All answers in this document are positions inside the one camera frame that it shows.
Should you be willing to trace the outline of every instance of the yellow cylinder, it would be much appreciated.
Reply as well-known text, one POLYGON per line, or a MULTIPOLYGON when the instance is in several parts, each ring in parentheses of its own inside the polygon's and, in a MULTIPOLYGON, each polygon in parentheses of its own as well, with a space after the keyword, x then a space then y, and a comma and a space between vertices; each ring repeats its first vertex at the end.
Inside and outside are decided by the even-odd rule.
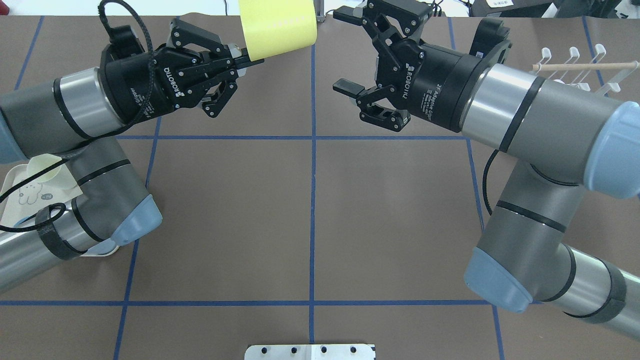
POLYGON ((251 61, 316 42, 313 0, 239 0, 244 41, 251 61))

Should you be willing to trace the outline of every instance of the cartoon bunny drawing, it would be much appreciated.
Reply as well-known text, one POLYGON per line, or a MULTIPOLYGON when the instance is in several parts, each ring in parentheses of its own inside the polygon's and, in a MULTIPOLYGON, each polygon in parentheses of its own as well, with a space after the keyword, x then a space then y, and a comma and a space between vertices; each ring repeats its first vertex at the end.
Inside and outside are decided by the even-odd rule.
POLYGON ((40 191, 42 191, 42 184, 29 183, 23 186, 20 188, 20 193, 18 194, 18 203, 20 205, 35 204, 40 195, 40 191))

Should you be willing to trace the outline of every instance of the gray tabletop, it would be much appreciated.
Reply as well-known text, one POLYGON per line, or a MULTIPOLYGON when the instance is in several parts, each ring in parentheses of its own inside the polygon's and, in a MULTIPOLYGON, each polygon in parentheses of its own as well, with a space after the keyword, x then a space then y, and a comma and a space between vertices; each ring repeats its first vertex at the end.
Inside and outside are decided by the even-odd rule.
MULTIPOLYGON (((243 45, 237 17, 182 19, 243 45)), ((156 45, 169 21, 145 18, 156 45)), ((435 18, 423 39, 467 52, 478 22, 435 18)), ((542 47, 557 62, 599 42, 611 62, 640 53, 640 20, 505 23, 518 69, 542 47)), ((0 34, 0 93, 97 66, 108 41, 96 17, 0 17, 0 34)), ((1 295, 0 359, 242 359, 310 342, 373 343, 378 359, 637 359, 639 343, 556 308, 516 315, 467 289, 492 150, 417 118, 401 133, 360 122, 331 85, 372 85, 374 64, 362 28, 329 18, 314 47, 248 69, 220 117, 180 110, 120 136, 163 224, 1 295)), ((638 74, 621 86, 612 97, 639 100, 638 74)), ((492 167, 493 202, 514 164, 492 167)), ((640 274, 639 216, 637 198, 589 193, 565 242, 640 274)))

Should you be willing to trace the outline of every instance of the white cup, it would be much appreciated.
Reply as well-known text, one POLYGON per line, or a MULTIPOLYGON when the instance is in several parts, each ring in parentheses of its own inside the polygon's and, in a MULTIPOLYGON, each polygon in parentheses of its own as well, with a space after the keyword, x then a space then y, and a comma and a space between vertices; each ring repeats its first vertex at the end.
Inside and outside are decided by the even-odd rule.
MULTIPOLYGON (((27 164, 27 177, 35 175, 37 172, 50 167, 60 160, 62 159, 51 154, 34 156, 27 164)), ((77 185, 76 180, 64 164, 36 178, 35 182, 61 190, 69 190, 77 185)))

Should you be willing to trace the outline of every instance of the light blue joint cap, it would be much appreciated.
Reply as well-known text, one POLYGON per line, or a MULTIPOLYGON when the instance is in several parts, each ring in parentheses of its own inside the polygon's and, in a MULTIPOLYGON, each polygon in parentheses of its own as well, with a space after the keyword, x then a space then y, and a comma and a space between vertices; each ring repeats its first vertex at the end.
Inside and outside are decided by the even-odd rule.
POLYGON ((124 219, 118 229, 111 235, 111 239, 118 246, 127 245, 150 233, 160 226, 161 222, 162 214, 160 214, 154 198, 149 195, 124 219))
POLYGON ((9 126, 7 126, 0 111, 0 164, 10 164, 27 160, 18 143, 15 142, 9 126))
POLYGON ((465 283, 488 302, 514 313, 524 312, 533 302, 520 281, 477 247, 467 266, 465 283))
POLYGON ((604 124, 593 144, 584 186, 619 199, 640 193, 640 106, 627 101, 604 124))

